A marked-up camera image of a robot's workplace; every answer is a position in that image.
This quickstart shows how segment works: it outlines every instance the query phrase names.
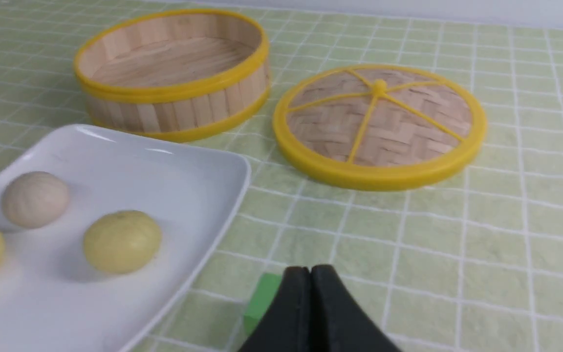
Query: green cube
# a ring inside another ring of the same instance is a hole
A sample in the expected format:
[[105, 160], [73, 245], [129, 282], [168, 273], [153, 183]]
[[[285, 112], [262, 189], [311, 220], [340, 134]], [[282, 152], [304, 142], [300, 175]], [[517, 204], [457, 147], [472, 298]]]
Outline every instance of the green cube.
[[255, 292], [253, 292], [249, 305], [244, 311], [243, 325], [246, 336], [252, 334], [264, 314], [266, 314], [266, 310], [268, 310], [268, 306], [273, 302], [273, 298], [275, 298], [275, 294], [277, 294], [277, 289], [279, 289], [281, 283], [282, 276], [280, 275], [266, 272], [260, 277], [258, 287], [256, 287]]

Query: bamboo steamer basket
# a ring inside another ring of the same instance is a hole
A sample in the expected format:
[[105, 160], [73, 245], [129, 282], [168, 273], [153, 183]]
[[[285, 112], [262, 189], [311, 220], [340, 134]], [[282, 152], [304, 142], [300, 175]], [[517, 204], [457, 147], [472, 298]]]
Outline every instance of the bamboo steamer basket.
[[471, 162], [487, 121], [469, 92], [411, 67], [357, 65], [304, 80], [275, 109], [281, 153], [324, 183], [404, 190]]
[[217, 9], [150, 14], [80, 48], [74, 72], [94, 124], [173, 142], [244, 122], [270, 90], [269, 42], [244, 15]]

